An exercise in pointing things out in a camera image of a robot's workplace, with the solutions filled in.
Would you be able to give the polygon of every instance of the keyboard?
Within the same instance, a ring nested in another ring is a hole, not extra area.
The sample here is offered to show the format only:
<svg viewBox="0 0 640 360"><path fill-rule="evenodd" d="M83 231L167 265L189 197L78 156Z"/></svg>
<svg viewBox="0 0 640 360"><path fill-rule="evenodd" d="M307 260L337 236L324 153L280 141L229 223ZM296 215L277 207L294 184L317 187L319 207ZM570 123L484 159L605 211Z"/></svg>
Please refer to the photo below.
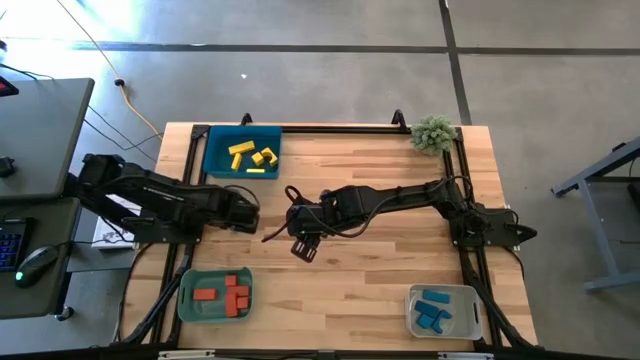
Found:
<svg viewBox="0 0 640 360"><path fill-rule="evenodd" d="M0 272L16 271L27 248L29 218L0 220Z"/></svg>

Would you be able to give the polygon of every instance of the wooden block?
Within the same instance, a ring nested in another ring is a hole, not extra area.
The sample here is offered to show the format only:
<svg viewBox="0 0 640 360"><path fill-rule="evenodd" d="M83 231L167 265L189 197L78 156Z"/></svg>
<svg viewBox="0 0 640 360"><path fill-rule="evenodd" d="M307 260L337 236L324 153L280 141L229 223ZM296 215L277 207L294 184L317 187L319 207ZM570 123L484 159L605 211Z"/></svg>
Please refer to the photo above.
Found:
<svg viewBox="0 0 640 360"><path fill-rule="evenodd" d="M256 145L253 143L253 141L247 141L242 144L233 145L229 147L229 154L230 155L242 154L247 151L251 151L255 148L256 148Z"/></svg>
<svg viewBox="0 0 640 360"><path fill-rule="evenodd" d="M236 275L227 275L224 277L224 284L226 286L236 286L238 283L238 277Z"/></svg>
<svg viewBox="0 0 640 360"><path fill-rule="evenodd" d="M264 158L260 153L255 153L251 155L251 160L253 160L253 163L256 164L257 166L260 166L264 163Z"/></svg>
<svg viewBox="0 0 640 360"><path fill-rule="evenodd" d="M227 317L238 316L237 306L238 296L235 293L227 293L225 295L225 309L227 310Z"/></svg>
<svg viewBox="0 0 640 360"><path fill-rule="evenodd" d="M216 289L195 289L193 290L193 300L210 301L215 300L218 292Z"/></svg>
<svg viewBox="0 0 640 360"><path fill-rule="evenodd" d="M278 157L276 156L276 154L274 154L273 151L271 151L271 149L264 148L264 150L262 150L261 153L262 153L262 156L269 159L269 165L276 166L276 164L278 163Z"/></svg>
<svg viewBox="0 0 640 360"><path fill-rule="evenodd" d="M238 286L230 286L227 288L227 294L236 294L238 296L249 296L249 286L248 285L238 285Z"/></svg>
<svg viewBox="0 0 640 360"><path fill-rule="evenodd" d="M240 169L240 163L242 162L242 155L235 154L233 155L233 162L231 163L231 169L233 171L238 171Z"/></svg>
<svg viewBox="0 0 640 360"><path fill-rule="evenodd" d="M238 309L248 309L249 308L249 298L245 296L241 296L236 300L236 307Z"/></svg>

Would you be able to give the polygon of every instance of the white cable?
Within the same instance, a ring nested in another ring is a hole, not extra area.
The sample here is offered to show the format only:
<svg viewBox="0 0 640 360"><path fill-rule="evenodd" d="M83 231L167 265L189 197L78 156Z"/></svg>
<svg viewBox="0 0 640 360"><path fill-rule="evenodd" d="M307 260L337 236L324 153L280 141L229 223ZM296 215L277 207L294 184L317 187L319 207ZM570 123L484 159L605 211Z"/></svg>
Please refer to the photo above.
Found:
<svg viewBox="0 0 640 360"><path fill-rule="evenodd" d="M82 27L82 25L80 25L78 20L76 20L76 18L73 17L71 12L69 12L69 10L62 4L62 2L60 2L60 0L56 0L56 1L64 9L64 11L69 15L69 17L71 17L71 19L78 25L78 27L80 27L80 29L84 31L84 33L89 37L89 39L91 40L93 45L96 47L96 49L100 51L100 54L102 54L102 57L104 57L104 59L107 61L107 63L109 64L109 67L111 67L111 70L113 71L113 74L116 76L115 84L117 87L120 88L120 92L122 93L122 98L124 99L125 104L127 104L129 109L131 109L131 111L133 111L142 121L145 122L145 124L147 124L147 126L151 128L151 130L153 130L156 136L158 136L159 138L162 138L162 135L160 134L158 129L156 129L156 127L153 126L153 124L149 120L147 120L147 118L145 118L142 114L140 114L140 112L135 107L133 107L133 105L131 105L131 102L129 101L129 96L127 95L127 92L124 90L124 80L120 78L120 75L118 74L118 71L116 70L115 66L113 66L113 64L111 63L111 60L109 60L109 58L104 53L104 51L102 51L98 43L93 39L93 37L89 34L89 32L85 30L85 28Z"/></svg>

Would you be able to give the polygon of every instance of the gray floor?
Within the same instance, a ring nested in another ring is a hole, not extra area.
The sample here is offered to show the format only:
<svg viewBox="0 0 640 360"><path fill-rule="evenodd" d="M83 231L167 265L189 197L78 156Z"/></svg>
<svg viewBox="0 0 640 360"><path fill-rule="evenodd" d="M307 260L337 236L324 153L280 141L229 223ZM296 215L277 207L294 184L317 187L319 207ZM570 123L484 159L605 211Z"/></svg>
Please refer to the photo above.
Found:
<svg viewBox="0 0 640 360"><path fill-rule="evenodd" d="M435 0L136 0L119 2L117 10L98 1L65 3L103 41L445 45ZM99 53L68 50L66 41L86 38L57 3L10 4L0 20L0 34L10 47L7 64L56 77L90 76L96 80L92 105L98 111L133 140L150 134L122 103ZM459 46L640 45L637 1L449 0L449 5ZM443 113L460 123L447 55L108 55L135 90L132 101L158 128L168 121L238 121L247 111L262 122L386 123L396 108L410 121ZM523 223L539 231L523 246L522 257L540 344L640 357L640 287L582 292L582 283L604 275L605 267L579 195L557 200L548 190L640 135L640 57L464 55L460 62L471 120L491 129L508 202ZM116 136L93 114L87 119ZM155 156L158 146L149 142L144 149ZM86 152L122 153L83 128L74 170ZM153 166L136 151L125 155ZM630 259L638 254L640 246L625 248ZM62 324L50 318L2 321L0 353L107 344L123 280L122 272L75 277L68 302L78 317Z"/></svg>

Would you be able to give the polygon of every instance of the wooden table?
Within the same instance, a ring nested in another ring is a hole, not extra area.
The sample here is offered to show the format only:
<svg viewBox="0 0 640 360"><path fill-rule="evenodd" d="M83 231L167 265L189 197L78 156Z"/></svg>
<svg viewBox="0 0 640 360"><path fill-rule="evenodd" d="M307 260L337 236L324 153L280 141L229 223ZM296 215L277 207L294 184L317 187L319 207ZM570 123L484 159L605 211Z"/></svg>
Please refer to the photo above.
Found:
<svg viewBox="0 0 640 360"><path fill-rule="evenodd" d="M158 173L182 178L192 125L167 124ZM489 207L503 206L489 129L462 129L476 200ZM195 162L198 169L203 146L199 145ZM452 155L457 166L455 152ZM380 189L415 185L444 175L441 157L412 150L407 135L284 134L280 163L277 180L207 179L247 186L262 203L255 235L207 227L193 261L197 270L249 267L255 282L253 310L238 323L183 324L181 348L472 350L470 341L417 339L406 329L404 297L412 284L462 283L447 222L433 208L383 214L358 238L323 240L311 264L290 254L293 240L286 231L268 243L260 242L285 220L290 206L284 196L286 185L294 185L312 200L324 189L347 184ZM520 333L535 343L518 263L504 249L486 252L496 302ZM133 272L123 319L125 336L158 296L166 253L167 246L151 247ZM174 307L174 302L169 304L163 340ZM483 323L490 340L484 313Z"/></svg>

